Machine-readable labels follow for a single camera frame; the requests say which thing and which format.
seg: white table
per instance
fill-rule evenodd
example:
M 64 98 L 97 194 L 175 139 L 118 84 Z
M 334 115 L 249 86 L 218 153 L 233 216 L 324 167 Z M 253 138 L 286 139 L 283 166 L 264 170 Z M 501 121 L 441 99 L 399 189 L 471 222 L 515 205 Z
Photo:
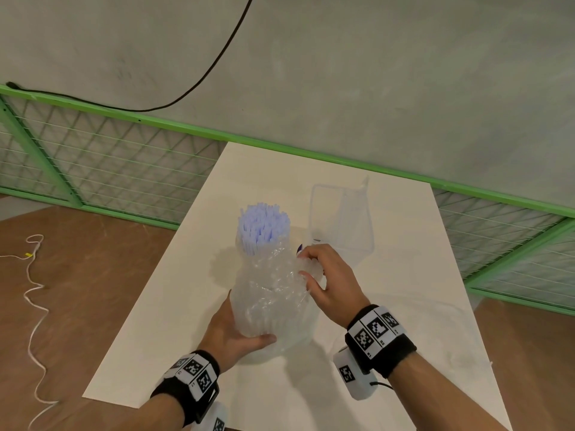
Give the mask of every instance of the white table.
M 429 185 L 229 143 L 124 322 L 86 398 L 139 407 L 162 373 L 196 346 L 234 285 L 240 208 L 277 203 L 297 238 L 314 184 L 359 187 L 369 174 L 375 251 L 355 269 L 422 355 L 508 429 L 509 419 Z M 343 330 L 320 315 L 312 345 L 219 379 L 229 426 L 245 431 L 413 430 L 394 392 L 353 400 L 331 362 Z

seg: wooden floor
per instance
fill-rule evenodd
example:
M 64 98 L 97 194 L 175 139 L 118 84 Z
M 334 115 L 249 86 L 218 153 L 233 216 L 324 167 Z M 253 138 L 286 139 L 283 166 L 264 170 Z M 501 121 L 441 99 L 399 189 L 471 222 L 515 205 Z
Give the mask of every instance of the wooden floor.
M 46 239 L 31 274 L 47 288 L 32 298 L 51 309 L 33 342 L 49 369 L 39 393 L 61 403 L 34 429 L 105 430 L 131 409 L 82 393 L 174 232 L 50 207 L 1 221 L 0 254 L 30 252 L 24 241 L 36 233 Z M 25 265 L 0 259 L 0 417 L 7 430 L 26 429 L 43 408 L 33 398 L 41 370 L 26 355 L 42 312 L 22 298 Z M 476 316 L 514 430 L 573 429 L 575 318 L 491 300 Z

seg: green fence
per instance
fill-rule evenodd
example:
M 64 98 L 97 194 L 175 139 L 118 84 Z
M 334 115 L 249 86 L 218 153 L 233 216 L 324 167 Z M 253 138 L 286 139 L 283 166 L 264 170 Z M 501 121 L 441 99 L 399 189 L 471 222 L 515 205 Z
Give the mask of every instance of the green fence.
M 176 229 L 226 142 L 425 181 L 468 291 L 575 314 L 575 209 L 0 86 L 0 192 Z

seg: green metal frame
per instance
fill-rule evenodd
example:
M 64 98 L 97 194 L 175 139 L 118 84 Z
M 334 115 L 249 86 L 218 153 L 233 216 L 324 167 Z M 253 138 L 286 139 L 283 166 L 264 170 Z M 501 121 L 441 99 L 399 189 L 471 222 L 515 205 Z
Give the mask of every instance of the green metal frame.
M 464 184 L 453 183 L 450 181 L 435 179 L 432 177 L 427 177 L 415 173 L 399 171 L 391 168 L 385 168 L 383 166 L 378 166 L 375 164 L 370 164 L 358 160 L 345 159 L 342 157 L 332 156 L 330 154 L 324 154 L 316 151 L 308 151 L 305 149 L 276 144 L 273 142 L 263 141 L 246 136 L 239 136 L 236 134 L 225 133 L 219 130 L 207 129 L 197 127 L 195 125 L 168 121 L 166 119 L 156 118 L 154 116 L 149 116 L 145 114 L 112 110 L 100 106 L 95 106 L 93 104 L 83 103 L 81 101 L 75 101 L 67 98 L 46 95 L 43 93 L 18 91 L 10 89 L 9 87 L 4 85 L 0 85 L 0 96 L 2 94 L 27 99 L 31 101 L 39 101 L 45 104 L 51 104 L 53 106 L 72 108 L 75 110 L 107 116 L 110 118 L 122 119 L 124 121 L 142 123 L 160 129 L 178 131 L 181 133 L 188 133 L 195 136 L 201 136 L 204 138 L 219 141 L 236 142 L 238 144 L 255 146 L 258 148 L 265 148 L 272 151 L 293 154 L 296 156 L 307 157 L 310 159 L 327 161 L 330 163 L 336 163 L 344 166 L 352 166 L 354 168 L 365 169 L 367 171 L 374 171 L 397 177 L 407 178 L 411 180 L 422 181 L 424 183 L 430 184 L 431 187 L 433 188 L 438 188 L 469 196 L 475 196 L 478 198 L 483 198 L 494 202 L 522 207 L 525 209 L 539 210 L 546 213 L 552 213 L 564 216 L 566 217 L 565 220 L 561 221 L 560 223 L 556 224 L 550 229 L 542 232 L 540 235 L 536 236 L 536 238 L 530 240 L 529 242 L 518 246 L 510 253 L 507 253 L 505 256 L 500 257 L 498 260 L 480 269 L 475 274 L 469 276 L 468 278 L 465 278 L 464 284 L 465 288 L 469 292 L 472 292 L 474 294 L 495 298 L 501 301 L 511 302 L 515 304 L 522 304 L 539 309 L 555 311 L 563 314 L 575 315 L 574 310 L 567 309 L 561 306 L 544 304 L 525 298 L 518 298 L 504 293 L 482 289 L 481 287 L 478 286 L 479 283 L 484 282 L 493 275 L 502 272 L 504 269 L 510 267 L 513 263 L 516 263 L 520 259 L 526 257 L 528 254 L 531 254 L 534 251 L 542 248 L 543 246 L 549 245 L 551 241 L 554 241 L 560 238 L 561 236 L 565 236 L 568 233 L 574 231 L 575 209 L 572 209 L 570 207 L 556 206 L 554 204 L 535 201 L 527 198 L 522 198 L 519 196 L 500 194 L 494 191 L 471 187 Z M 2 104 L 2 110 L 3 110 L 2 122 L 4 123 L 6 128 L 16 137 L 16 139 L 22 145 L 24 150 L 36 160 L 37 165 L 53 180 L 54 185 L 59 187 L 65 194 L 68 195 L 68 201 L 63 201 L 60 199 L 52 198 L 50 196 L 37 195 L 30 192 L 19 191 L 4 187 L 0 187 L 0 193 L 6 195 L 20 196 L 22 198 L 32 199 L 35 201 L 58 204 L 66 207 L 75 207 L 77 209 L 88 211 L 91 213 L 104 214 L 120 219 L 140 222 L 142 224 L 154 225 L 168 228 L 171 230 L 177 230 L 178 228 L 177 224 L 172 224 L 166 221 L 159 221 L 157 219 L 141 217 L 133 214 L 124 213 L 121 211 L 103 209 L 100 207 L 85 205 L 79 198 L 79 196 L 74 192 L 69 183 L 66 181 L 64 176 L 54 166 L 54 164 L 51 162 L 46 153 L 41 149 L 41 147 L 39 147 L 38 144 L 35 143 L 33 137 L 30 134 L 30 131 L 20 121 L 18 121 L 12 110 L 3 100 L 1 100 L 1 98 L 0 103 Z

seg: hand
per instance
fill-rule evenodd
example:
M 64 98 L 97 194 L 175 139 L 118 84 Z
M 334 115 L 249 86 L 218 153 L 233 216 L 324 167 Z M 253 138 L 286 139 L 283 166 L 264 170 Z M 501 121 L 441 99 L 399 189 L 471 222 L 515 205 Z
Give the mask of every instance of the hand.
M 305 271 L 300 274 L 307 279 L 307 289 L 317 306 L 328 318 L 347 329 L 356 314 L 370 304 L 363 294 L 354 271 L 330 245 L 306 246 L 298 257 L 317 259 L 324 268 L 327 287 L 320 285 Z
M 258 349 L 262 349 L 275 343 L 273 334 L 263 334 L 256 337 L 242 336 L 236 330 L 232 304 L 229 301 L 229 293 L 218 311 L 212 316 L 212 320 L 206 329 L 204 338 L 197 349 L 209 352 L 220 366 L 223 374 L 232 368 L 240 358 Z

